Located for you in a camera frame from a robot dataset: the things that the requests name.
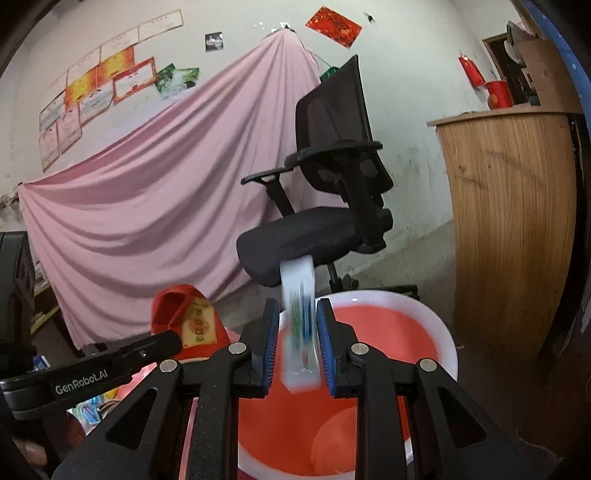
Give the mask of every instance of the red bag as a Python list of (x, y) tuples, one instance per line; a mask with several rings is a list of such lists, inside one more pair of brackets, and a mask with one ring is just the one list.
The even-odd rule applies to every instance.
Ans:
[(460, 52), (459, 60), (464, 68), (464, 72), (468, 75), (468, 80), (470, 80), (472, 88), (482, 87), (484, 85), (484, 77), (482, 76), (482, 73), (480, 73), (480, 70), (478, 70), (476, 64), (462, 54), (462, 52)]
[(156, 295), (152, 304), (152, 333), (176, 332), (183, 350), (176, 360), (205, 359), (230, 339), (213, 305), (203, 294), (188, 284), (175, 285)]

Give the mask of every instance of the plastic packaging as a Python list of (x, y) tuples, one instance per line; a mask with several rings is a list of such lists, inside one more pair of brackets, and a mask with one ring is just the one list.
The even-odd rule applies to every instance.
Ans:
[(288, 329), (283, 341), (281, 381), (292, 393), (320, 386), (317, 354), (314, 262), (310, 255), (281, 262)]

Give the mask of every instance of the chair seat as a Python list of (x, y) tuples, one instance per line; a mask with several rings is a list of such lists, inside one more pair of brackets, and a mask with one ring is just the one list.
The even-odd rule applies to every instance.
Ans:
[[(392, 228), (392, 214), (378, 210), (386, 232)], [(240, 263), (251, 278), (266, 287), (281, 284), (279, 264), (312, 255), (314, 266), (334, 262), (362, 244), (348, 208), (316, 207), (265, 223), (243, 233), (236, 242)]]

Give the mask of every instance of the wooden cabinet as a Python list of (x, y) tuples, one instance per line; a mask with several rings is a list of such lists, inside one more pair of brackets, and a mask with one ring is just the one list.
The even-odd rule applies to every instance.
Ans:
[(576, 175), (565, 113), (466, 113), (437, 127), (456, 236), (456, 330), (533, 359), (560, 302), (574, 238)]

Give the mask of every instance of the photo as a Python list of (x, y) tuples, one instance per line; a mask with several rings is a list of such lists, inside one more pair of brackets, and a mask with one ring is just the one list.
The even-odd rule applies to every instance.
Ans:
[(199, 77), (199, 68), (177, 69), (171, 63), (156, 74), (156, 88), (162, 98), (194, 87)]
[(205, 35), (205, 51), (222, 50), (222, 32), (208, 33)]

